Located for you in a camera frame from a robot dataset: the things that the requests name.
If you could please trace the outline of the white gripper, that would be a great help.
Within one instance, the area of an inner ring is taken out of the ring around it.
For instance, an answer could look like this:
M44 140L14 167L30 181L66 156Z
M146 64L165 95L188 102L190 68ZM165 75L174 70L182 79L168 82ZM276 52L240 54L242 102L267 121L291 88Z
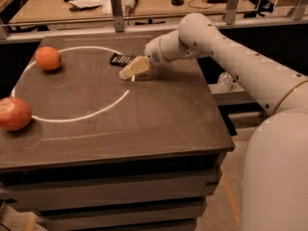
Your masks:
M163 55L160 42L160 38L154 38L148 42L144 48L145 57L136 57L119 72L119 77L126 80L147 71L150 68L150 64L152 66L162 66L167 64L168 60Z

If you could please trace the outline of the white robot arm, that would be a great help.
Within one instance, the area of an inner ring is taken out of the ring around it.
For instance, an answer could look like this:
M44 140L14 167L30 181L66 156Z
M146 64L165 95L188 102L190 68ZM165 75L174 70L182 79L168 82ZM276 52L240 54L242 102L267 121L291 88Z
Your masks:
M245 153L241 231L308 231L308 77L224 36L200 13L147 43L119 76L199 55L212 57L269 115Z

